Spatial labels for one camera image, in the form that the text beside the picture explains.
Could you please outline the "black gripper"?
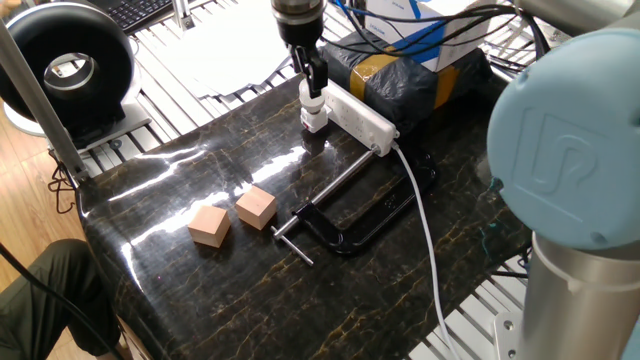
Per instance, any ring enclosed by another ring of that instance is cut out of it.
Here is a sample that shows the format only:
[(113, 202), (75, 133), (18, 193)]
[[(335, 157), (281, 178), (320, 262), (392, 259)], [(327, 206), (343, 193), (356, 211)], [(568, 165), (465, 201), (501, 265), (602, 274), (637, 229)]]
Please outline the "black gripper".
[(320, 97), (328, 84), (328, 64), (318, 50), (312, 47), (316, 46), (322, 35), (322, 18), (297, 25), (277, 21), (277, 25), (282, 40), (291, 45), (290, 54), (295, 72), (306, 74), (310, 97)]

